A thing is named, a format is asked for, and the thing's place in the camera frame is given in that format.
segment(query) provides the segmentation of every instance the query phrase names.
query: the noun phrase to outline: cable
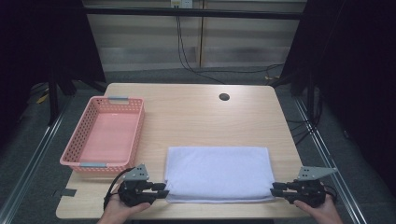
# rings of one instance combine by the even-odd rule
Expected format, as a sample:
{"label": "cable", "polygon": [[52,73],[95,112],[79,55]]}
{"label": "cable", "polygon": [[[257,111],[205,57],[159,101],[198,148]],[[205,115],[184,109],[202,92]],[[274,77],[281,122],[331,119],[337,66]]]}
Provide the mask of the cable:
{"label": "cable", "polygon": [[[317,105],[317,110],[316,110],[316,115],[314,117],[314,120],[311,120],[312,122],[312,128],[309,128],[308,132],[300,138],[294,145],[297,146],[299,145],[309,134],[311,134],[314,130],[317,129],[320,117],[323,111],[323,95],[321,91],[319,91],[319,98],[318,98],[318,105]],[[302,133],[295,134],[293,137],[296,137],[298,135],[301,135]]]}
{"label": "cable", "polygon": [[325,190],[325,192],[326,192],[327,194],[329,194],[329,195],[332,196],[332,201],[334,202],[334,204],[336,204],[336,203],[337,203],[337,198],[338,198],[337,190],[335,190],[335,188],[333,188],[332,186],[329,186],[329,185],[323,185],[323,186],[324,186],[325,188],[331,189],[331,190],[334,192],[334,193],[331,193],[331,192]]}
{"label": "cable", "polygon": [[[268,82],[270,80],[270,78],[269,78],[270,75],[269,75],[268,71],[283,65],[283,63],[271,64],[271,65],[267,66],[265,69],[260,69],[260,70],[255,70],[255,71],[233,71],[233,70],[196,71],[196,70],[191,68],[191,66],[189,64],[189,61],[187,60],[186,52],[184,50],[183,37],[182,37],[182,34],[181,34],[181,23],[180,23],[180,17],[179,16],[177,16],[177,50],[178,50],[178,58],[180,60],[180,63],[186,70],[188,70],[190,72],[193,72],[195,75],[198,75],[198,76],[201,76],[201,77],[210,78],[210,79],[215,80],[215,81],[217,81],[217,82],[219,82],[221,84],[225,84],[225,83],[220,81],[220,80],[218,80],[218,79],[215,79],[213,77],[204,76],[202,74],[203,73],[218,73],[218,72],[221,72],[221,73],[238,73],[238,74],[254,74],[254,73],[265,72],[267,77],[268,77],[267,78],[268,81],[267,81],[266,85],[268,85]],[[187,66],[183,63],[183,60],[181,58],[181,53],[183,54],[184,61],[185,61]]]}
{"label": "cable", "polygon": [[108,204],[108,202],[110,201],[111,196],[113,196],[114,194],[117,194],[117,193],[112,193],[112,192],[111,192],[111,190],[113,190],[114,185],[117,183],[117,181],[120,179],[120,177],[121,177],[123,174],[125,174],[125,173],[127,173],[127,172],[130,172],[130,171],[132,171],[133,169],[134,169],[134,167],[133,167],[133,168],[125,169],[124,171],[122,171],[121,173],[119,173],[119,174],[116,176],[116,178],[114,178],[114,180],[113,180],[113,182],[111,183],[110,188],[108,189],[107,194],[106,194],[106,196],[105,196],[105,202],[104,202],[104,204],[103,204],[103,209],[104,209],[104,210],[106,209],[107,204]]}
{"label": "cable", "polygon": [[[194,70],[191,68],[191,66],[190,66],[190,64],[189,64],[189,61],[187,60],[186,52],[185,52],[185,50],[184,50],[184,44],[183,44],[183,38],[182,38],[181,26],[180,26],[180,17],[177,16],[177,17],[176,17],[176,20],[177,20],[177,50],[178,50],[178,58],[180,59],[181,65],[182,65],[186,70],[188,70],[188,71],[194,73],[194,74],[197,75],[197,76],[206,77],[206,78],[212,79],[212,80],[214,80],[214,81],[216,81],[216,82],[218,82],[218,83],[225,84],[224,82],[222,82],[222,81],[220,81],[220,80],[218,80],[218,79],[215,79],[215,78],[213,78],[213,77],[208,77],[208,76],[204,76],[204,75],[202,75],[202,74],[199,74],[198,72],[194,71]],[[186,64],[187,64],[188,67],[186,67],[186,65],[183,63],[183,60],[181,60],[181,56],[180,56],[180,44],[181,44],[181,49],[182,49],[182,52],[183,52],[183,55],[184,55],[184,60],[185,60],[185,62],[186,62]]]}

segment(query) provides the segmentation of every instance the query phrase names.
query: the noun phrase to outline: gray carpet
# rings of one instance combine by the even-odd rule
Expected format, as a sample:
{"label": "gray carpet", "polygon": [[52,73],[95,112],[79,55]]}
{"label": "gray carpet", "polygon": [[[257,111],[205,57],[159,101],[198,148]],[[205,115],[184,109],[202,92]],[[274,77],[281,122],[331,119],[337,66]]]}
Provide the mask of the gray carpet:
{"label": "gray carpet", "polygon": [[[226,68],[228,71],[258,71],[264,68]],[[235,73],[216,72],[203,73],[202,77],[185,69],[119,72],[106,74],[107,83],[112,82],[149,82],[149,83],[197,83],[197,84],[242,84],[242,85],[266,85],[269,81],[265,77],[279,75],[281,67],[270,70],[269,73]],[[69,107],[64,112],[64,119],[59,130],[49,144],[49,148],[39,163],[37,172],[33,176],[29,189],[21,201],[12,223],[96,223],[97,220],[60,220],[55,216],[59,198],[53,197],[53,192],[64,188],[71,170],[60,165],[59,159],[64,148],[77,125],[85,105],[93,95],[102,95],[101,92],[92,90],[90,87],[76,83],[78,92],[71,99]],[[289,85],[276,88],[276,94],[281,103],[287,120],[301,120],[294,99],[290,95]],[[41,105],[35,103],[39,94],[33,94],[29,101],[29,107],[22,116],[21,122],[14,131],[13,137],[7,143],[0,159],[0,203],[3,204],[7,196],[12,192],[24,171],[26,164],[31,159],[41,137],[47,129],[49,119],[49,102]],[[61,95],[60,105],[65,104],[67,97]],[[306,128],[299,123],[289,123],[291,134],[295,142],[304,136]],[[344,137],[343,127],[338,123],[332,111],[324,105],[323,114],[318,125],[326,145],[335,160],[342,176],[349,186],[352,194],[359,203],[367,223],[396,223],[396,202],[389,193],[389,189],[383,184],[376,172],[362,158],[356,144]],[[322,158],[317,152],[314,142],[308,135],[304,141],[297,145],[298,152],[304,165],[323,166]],[[324,178],[323,182],[333,186],[330,178]],[[353,223],[342,201],[337,203],[337,208],[345,223]],[[155,223],[181,223],[175,221]],[[231,220],[223,221],[194,221],[193,223],[231,223]],[[233,223],[265,223],[264,220],[238,220]],[[275,224],[286,223],[316,223],[311,217],[299,219],[277,219]]]}

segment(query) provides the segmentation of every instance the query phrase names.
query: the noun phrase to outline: black cable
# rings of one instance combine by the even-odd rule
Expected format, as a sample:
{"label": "black cable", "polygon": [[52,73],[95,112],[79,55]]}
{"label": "black cable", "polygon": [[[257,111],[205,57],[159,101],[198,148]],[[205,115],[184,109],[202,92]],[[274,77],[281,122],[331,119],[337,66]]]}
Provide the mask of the black cable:
{"label": "black cable", "polygon": [[[320,121],[320,117],[323,111],[323,95],[321,94],[321,91],[319,92],[319,98],[318,98],[318,105],[317,105],[317,110],[316,110],[316,115],[314,117],[314,120],[312,120],[312,128],[308,130],[308,132],[300,139],[298,140],[294,145],[297,146],[299,145],[309,134],[311,134],[317,127]],[[294,135],[293,137],[296,137],[298,135],[301,135],[302,133],[298,133]]]}
{"label": "black cable", "polygon": [[304,125],[304,123],[301,123],[301,124],[295,126],[294,128],[291,128],[291,129],[290,129],[290,132],[292,132],[292,131],[294,131],[294,130],[300,128],[300,127],[303,126],[303,125]]}
{"label": "black cable", "polygon": [[112,192],[111,192],[111,190],[113,190],[114,185],[117,183],[117,181],[120,179],[120,177],[121,177],[123,174],[125,174],[125,173],[127,173],[127,172],[130,172],[130,171],[132,171],[133,169],[134,169],[134,167],[133,167],[133,168],[125,169],[124,171],[122,171],[121,173],[119,173],[119,174],[116,176],[116,178],[114,178],[114,180],[113,180],[113,182],[111,183],[110,188],[108,189],[107,194],[106,194],[106,196],[105,196],[105,198],[104,198],[104,200],[105,200],[105,201],[104,201],[104,204],[103,204],[103,209],[104,209],[104,210],[106,209],[107,204],[108,204],[108,202],[110,201],[111,196],[113,196],[114,194],[117,194],[117,193],[112,193]]}
{"label": "black cable", "polygon": [[332,201],[334,202],[334,204],[336,204],[336,203],[337,203],[337,198],[338,198],[337,190],[335,190],[335,188],[333,188],[332,186],[329,186],[329,185],[323,185],[323,186],[324,186],[325,188],[331,189],[331,190],[334,192],[334,193],[331,193],[331,192],[325,190],[325,192],[326,192],[327,194],[329,194],[329,195],[332,196]]}
{"label": "black cable", "polygon": [[286,122],[290,122],[290,123],[306,123],[309,120],[293,120],[293,119],[286,119]]}
{"label": "black cable", "polygon": [[[178,50],[178,58],[180,59],[181,65],[182,65],[187,71],[190,71],[190,72],[194,73],[194,74],[197,75],[197,76],[206,77],[206,78],[212,79],[212,80],[214,80],[214,81],[216,81],[216,82],[218,82],[218,83],[225,84],[224,82],[222,82],[222,81],[220,81],[220,80],[218,80],[218,79],[215,79],[215,78],[213,78],[213,77],[208,77],[208,76],[204,76],[204,75],[202,75],[202,74],[199,74],[198,72],[194,71],[194,70],[191,68],[191,66],[190,66],[190,64],[189,64],[189,61],[187,60],[186,52],[185,52],[185,50],[184,50],[183,37],[182,37],[182,34],[181,34],[180,17],[176,17],[176,20],[177,20],[177,50]],[[187,64],[188,67],[186,67],[186,65],[183,63],[183,60],[181,60],[181,56],[180,56],[180,44],[181,44],[181,49],[182,49],[182,52],[183,52],[183,55],[184,55],[184,60],[185,60],[185,62],[186,62],[186,64]]]}
{"label": "black cable", "polygon": [[[183,60],[181,59],[180,46],[181,46],[181,52],[183,53],[183,56],[184,56],[184,61],[186,62],[187,66],[183,63]],[[283,65],[283,63],[271,64],[271,65],[267,66],[265,69],[255,70],[255,71],[232,71],[232,70],[196,71],[196,70],[191,68],[191,66],[189,64],[189,61],[187,60],[186,52],[184,50],[183,37],[182,37],[182,34],[181,34],[180,17],[177,17],[177,50],[178,50],[178,58],[180,60],[180,63],[186,70],[188,70],[190,72],[193,72],[195,75],[198,75],[198,76],[201,76],[201,77],[210,78],[210,79],[215,80],[215,81],[217,81],[217,82],[219,82],[221,84],[225,84],[225,83],[220,81],[220,80],[218,80],[218,79],[215,79],[213,77],[204,76],[204,75],[202,75],[202,73],[218,73],[218,72],[221,72],[221,73],[253,74],[253,73],[265,72],[267,74],[267,77],[268,77],[268,79],[267,79],[268,81],[267,81],[266,85],[268,85],[268,82],[269,82],[269,73],[268,73],[268,71]]]}

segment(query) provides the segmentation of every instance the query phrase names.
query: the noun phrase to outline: pink basket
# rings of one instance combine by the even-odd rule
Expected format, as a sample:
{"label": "pink basket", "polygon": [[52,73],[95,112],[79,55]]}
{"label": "pink basket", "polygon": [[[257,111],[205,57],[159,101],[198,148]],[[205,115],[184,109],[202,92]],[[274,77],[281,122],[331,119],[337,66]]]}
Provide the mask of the pink basket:
{"label": "pink basket", "polygon": [[143,99],[92,97],[61,164],[86,173],[119,173],[133,167],[143,118]]}

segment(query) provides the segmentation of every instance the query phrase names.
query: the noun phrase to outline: folded cloth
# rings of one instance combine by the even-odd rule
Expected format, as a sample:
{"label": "folded cloth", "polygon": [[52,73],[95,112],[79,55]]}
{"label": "folded cloth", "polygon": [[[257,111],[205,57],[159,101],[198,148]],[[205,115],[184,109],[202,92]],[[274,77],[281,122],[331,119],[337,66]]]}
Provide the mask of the folded cloth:
{"label": "folded cloth", "polygon": [[266,147],[169,147],[169,203],[252,203],[272,200],[275,182]]}

